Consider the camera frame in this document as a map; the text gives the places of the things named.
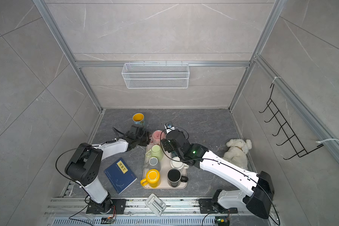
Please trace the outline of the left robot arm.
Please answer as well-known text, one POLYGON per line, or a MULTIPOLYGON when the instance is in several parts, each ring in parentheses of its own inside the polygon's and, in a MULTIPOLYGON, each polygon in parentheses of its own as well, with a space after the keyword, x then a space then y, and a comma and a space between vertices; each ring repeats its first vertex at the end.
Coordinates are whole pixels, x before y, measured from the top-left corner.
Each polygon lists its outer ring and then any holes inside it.
POLYGON ((112 128, 116 137, 102 144, 81 143, 65 167, 65 173, 59 174, 77 183, 89 195, 89 205, 104 214, 108 213, 113 202, 98 178, 102 160, 113 155, 128 152, 137 146, 146 147, 150 143, 151 133, 141 125, 133 124, 129 131, 123 133, 112 128))

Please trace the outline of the blue mug yellow inside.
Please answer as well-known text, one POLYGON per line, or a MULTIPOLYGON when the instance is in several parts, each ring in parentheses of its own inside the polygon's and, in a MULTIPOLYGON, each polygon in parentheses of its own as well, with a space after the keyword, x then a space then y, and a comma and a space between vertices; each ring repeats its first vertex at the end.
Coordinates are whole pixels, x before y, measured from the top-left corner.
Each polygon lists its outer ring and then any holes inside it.
POLYGON ((137 125, 145 126, 145 116, 142 113, 134 114, 132 120, 137 125))

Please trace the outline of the light green mug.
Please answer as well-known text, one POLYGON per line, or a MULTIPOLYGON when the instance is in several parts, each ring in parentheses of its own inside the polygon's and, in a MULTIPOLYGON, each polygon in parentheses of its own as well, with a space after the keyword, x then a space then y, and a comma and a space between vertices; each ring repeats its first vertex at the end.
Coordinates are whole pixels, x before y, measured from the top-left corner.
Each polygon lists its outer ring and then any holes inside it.
POLYGON ((159 145, 153 145, 149 151, 146 152, 146 156, 156 157, 159 161, 163 159, 164 153, 159 145))

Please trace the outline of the pink cartoon mug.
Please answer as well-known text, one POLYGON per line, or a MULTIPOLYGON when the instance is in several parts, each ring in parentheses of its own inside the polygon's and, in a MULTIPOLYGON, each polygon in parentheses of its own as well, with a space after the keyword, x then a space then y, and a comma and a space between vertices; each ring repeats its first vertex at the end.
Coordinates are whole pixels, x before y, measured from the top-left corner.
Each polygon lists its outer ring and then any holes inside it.
POLYGON ((160 130, 157 130, 157 131, 154 131, 150 137, 151 139, 151 144, 154 144, 154 145, 160 145, 161 143, 161 140, 162 139, 165 139, 166 138, 166 132, 163 132, 163 131, 160 131, 160 130))

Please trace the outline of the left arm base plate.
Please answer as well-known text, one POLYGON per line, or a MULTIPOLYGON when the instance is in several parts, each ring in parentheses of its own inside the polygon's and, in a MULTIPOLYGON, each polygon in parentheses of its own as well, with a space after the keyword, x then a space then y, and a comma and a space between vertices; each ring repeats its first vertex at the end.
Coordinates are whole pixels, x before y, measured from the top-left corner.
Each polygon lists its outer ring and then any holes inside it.
POLYGON ((105 200, 99 204, 94 201, 89 202, 86 210, 87 214, 123 214, 126 207, 126 199, 111 199, 105 200))

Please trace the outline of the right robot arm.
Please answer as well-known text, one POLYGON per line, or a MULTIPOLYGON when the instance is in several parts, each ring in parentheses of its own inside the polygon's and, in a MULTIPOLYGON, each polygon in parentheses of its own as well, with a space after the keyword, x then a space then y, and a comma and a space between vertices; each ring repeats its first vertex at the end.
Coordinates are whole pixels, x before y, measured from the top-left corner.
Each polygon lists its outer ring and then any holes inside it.
POLYGON ((181 163, 213 173, 233 184, 242 191, 240 202, 247 210, 259 218, 271 219, 278 226, 281 224, 278 214, 276 219, 270 216, 271 209, 276 207, 273 203, 275 188, 268 173, 261 171, 258 174, 229 163, 205 146, 191 144, 178 129, 162 130, 160 146, 164 153, 176 153, 181 163))

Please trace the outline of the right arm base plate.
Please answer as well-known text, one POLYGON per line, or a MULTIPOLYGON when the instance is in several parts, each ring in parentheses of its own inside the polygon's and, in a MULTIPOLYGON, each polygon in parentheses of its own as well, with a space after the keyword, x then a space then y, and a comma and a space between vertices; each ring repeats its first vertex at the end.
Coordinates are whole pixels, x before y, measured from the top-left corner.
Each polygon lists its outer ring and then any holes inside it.
POLYGON ((216 202, 213 202, 212 199, 199 199, 200 213, 202 214, 212 214, 212 213, 221 213, 221 214, 237 214, 237 208, 225 209, 216 202))

